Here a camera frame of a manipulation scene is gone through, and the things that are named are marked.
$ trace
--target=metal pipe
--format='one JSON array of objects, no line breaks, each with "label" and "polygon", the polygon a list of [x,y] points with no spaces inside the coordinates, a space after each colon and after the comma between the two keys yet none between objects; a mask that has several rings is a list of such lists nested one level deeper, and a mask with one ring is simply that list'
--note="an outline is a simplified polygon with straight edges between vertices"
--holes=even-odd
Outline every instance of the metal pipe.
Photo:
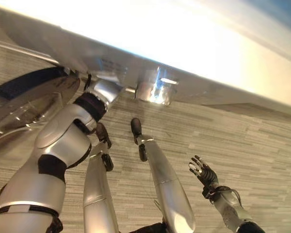
[{"label": "metal pipe", "polygon": [[49,55],[47,55],[45,53],[40,53],[37,51],[29,50],[29,49],[26,49],[26,48],[21,47],[21,46],[12,45],[12,44],[0,41],[0,48],[4,48],[4,49],[15,51],[15,52],[20,52],[22,54],[32,56],[32,57],[41,59],[43,61],[49,62],[49,63],[56,65],[56,66],[59,65],[59,62],[54,60],[53,58],[51,58]]}]

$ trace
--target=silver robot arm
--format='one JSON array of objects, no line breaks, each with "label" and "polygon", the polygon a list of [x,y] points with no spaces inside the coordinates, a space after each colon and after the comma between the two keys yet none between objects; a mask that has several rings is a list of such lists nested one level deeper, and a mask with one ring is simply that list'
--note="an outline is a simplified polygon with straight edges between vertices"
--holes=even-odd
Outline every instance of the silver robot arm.
[{"label": "silver robot arm", "polygon": [[194,232],[194,213],[175,171],[153,137],[142,134],[139,119],[132,119],[130,124],[141,161],[149,161],[167,231]]},{"label": "silver robot arm", "polygon": [[91,151],[93,132],[122,87],[99,80],[63,108],[39,133],[28,161],[0,191],[0,233],[57,233],[65,170]]},{"label": "silver robot arm", "polygon": [[216,173],[200,157],[192,158],[189,167],[204,185],[202,195],[214,204],[230,230],[235,233],[265,233],[243,208],[239,193],[219,185]]}]

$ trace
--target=robot leg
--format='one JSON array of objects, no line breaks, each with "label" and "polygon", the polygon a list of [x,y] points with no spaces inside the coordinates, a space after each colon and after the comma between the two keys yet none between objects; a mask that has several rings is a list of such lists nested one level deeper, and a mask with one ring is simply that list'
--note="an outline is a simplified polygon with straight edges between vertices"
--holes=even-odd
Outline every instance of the robot leg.
[{"label": "robot leg", "polygon": [[192,233],[195,217],[182,185],[155,140],[141,132],[139,119],[131,121],[135,143],[139,146],[142,161],[149,161],[156,195],[163,218],[170,233]]},{"label": "robot leg", "polygon": [[107,181],[107,171],[113,169],[108,152],[111,142],[102,124],[97,124],[96,134],[100,142],[90,153],[84,183],[84,230],[85,233],[118,233],[116,215]]}]

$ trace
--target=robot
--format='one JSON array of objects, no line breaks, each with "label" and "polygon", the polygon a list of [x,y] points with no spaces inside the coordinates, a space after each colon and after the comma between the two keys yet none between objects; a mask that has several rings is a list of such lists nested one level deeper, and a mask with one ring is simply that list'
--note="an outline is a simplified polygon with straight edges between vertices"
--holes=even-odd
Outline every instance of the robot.
[{"label": "robot", "polygon": [[[106,80],[88,83],[73,104],[64,107],[38,134],[32,154],[0,191],[0,233],[59,233],[65,197],[65,171],[89,157],[84,183],[83,212],[86,233],[118,233],[106,172],[113,169],[111,142],[98,121],[115,102],[123,87]],[[139,119],[131,121],[134,141],[142,161],[149,161],[163,223],[135,232],[192,233],[195,219],[181,183],[167,158]],[[96,133],[92,147],[87,137]],[[203,183],[203,195],[221,213],[233,232],[263,233],[242,208],[232,190],[220,186],[214,171],[199,157],[190,171]]]}]

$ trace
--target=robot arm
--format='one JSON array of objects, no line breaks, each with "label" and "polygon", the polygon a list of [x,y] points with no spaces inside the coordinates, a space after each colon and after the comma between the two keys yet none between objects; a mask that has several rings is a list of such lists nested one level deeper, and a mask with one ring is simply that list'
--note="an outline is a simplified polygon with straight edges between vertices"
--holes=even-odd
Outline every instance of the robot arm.
[{"label": "robot arm", "polygon": [[86,136],[122,87],[105,80],[91,84],[39,133],[28,161],[0,191],[0,233],[57,233],[65,197],[65,170],[91,151]]},{"label": "robot arm", "polygon": [[239,193],[219,185],[216,173],[200,157],[192,158],[189,167],[204,185],[202,192],[204,198],[214,204],[230,230],[235,233],[265,233],[242,207]]}]

